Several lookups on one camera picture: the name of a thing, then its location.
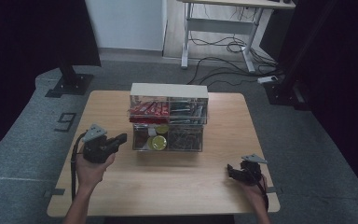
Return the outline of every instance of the wall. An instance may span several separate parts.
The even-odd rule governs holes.
[[[166,0],[86,0],[98,48],[162,50]]]

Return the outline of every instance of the white desk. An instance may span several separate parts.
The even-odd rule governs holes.
[[[293,2],[285,4],[283,0],[280,3],[269,0],[178,0],[187,4],[186,24],[185,24],[185,43],[182,50],[182,68],[187,68],[188,61],[188,35],[189,31],[201,31],[224,34],[248,35],[249,39],[245,47],[242,47],[243,58],[246,62],[249,72],[255,72],[249,50],[255,39],[261,15],[264,8],[294,9],[296,5]],[[236,6],[236,7],[256,7],[257,12],[255,19],[251,22],[247,21],[219,21],[196,19],[191,16],[192,4],[211,4],[220,6]]]

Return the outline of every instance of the wooden table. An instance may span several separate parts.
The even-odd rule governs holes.
[[[227,177],[227,164],[240,169],[241,156],[264,158],[249,110],[239,93],[209,93],[209,119],[202,152],[138,152],[132,150],[132,125],[127,115],[129,91],[94,91],[89,96],[75,139],[92,123],[108,137],[128,134],[115,162],[107,169],[89,203],[89,216],[213,215],[252,212],[240,186]],[[68,152],[48,206],[52,217],[64,217],[71,204]],[[262,173],[272,186],[267,165]],[[276,193],[269,195],[269,211],[277,212]]]
[[[188,35],[190,31],[223,33],[223,34],[238,34],[248,35],[248,41],[245,47],[241,47],[242,55],[246,62],[249,72],[254,73],[255,67],[253,66],[249,51],[252,43],[255,39],[255,32],[257,31],[258,24],[260,22],[261,15],[264,8],[276,8],[276,9],[294,9],[296,5],[291,1],[289,4],[285,4],[283,0],[281,2],[273,2],[269,0],[177,0],[183,3],[187,3],[187,13],[185,22],[185,43],[182,49],[182,68],[187,68],[188,60]],[[234,7],[256,7],[257,12],[255,19],[252,22],[247,21],[219,21],[210,19],[197,19],[192,17],[192,5],[193,4],[210,4],[220,6],[234,6]]]

